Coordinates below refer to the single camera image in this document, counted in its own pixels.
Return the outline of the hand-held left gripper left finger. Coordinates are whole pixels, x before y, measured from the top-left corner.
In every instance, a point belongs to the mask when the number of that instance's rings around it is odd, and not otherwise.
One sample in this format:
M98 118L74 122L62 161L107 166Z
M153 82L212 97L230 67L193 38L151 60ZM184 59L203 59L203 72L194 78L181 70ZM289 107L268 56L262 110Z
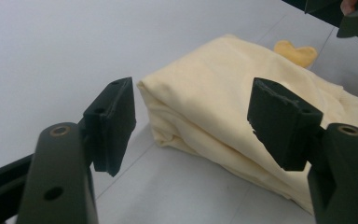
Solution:
M97 172L115 176L136 126L132 78L109 83L83 113Z

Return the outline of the cream baby pants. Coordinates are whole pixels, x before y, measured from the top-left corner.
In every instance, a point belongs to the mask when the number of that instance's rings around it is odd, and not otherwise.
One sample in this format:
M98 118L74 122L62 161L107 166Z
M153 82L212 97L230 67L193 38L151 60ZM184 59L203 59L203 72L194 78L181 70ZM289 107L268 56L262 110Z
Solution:
M324 127L358 127L358 97L235 35L216 38L143 78L137 87L159 146L216 162L311 212L308 173L281 169L247 120L256 77L278 82L318 108Z

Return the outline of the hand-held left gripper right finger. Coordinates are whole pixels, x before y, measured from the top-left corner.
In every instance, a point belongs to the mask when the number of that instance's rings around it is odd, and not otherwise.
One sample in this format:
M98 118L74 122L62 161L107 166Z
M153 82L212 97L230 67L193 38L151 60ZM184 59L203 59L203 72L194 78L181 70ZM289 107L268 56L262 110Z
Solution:
M280 83L254 79L247 120L283 170L304 170L306 144L320 130L322 118L319 109Z

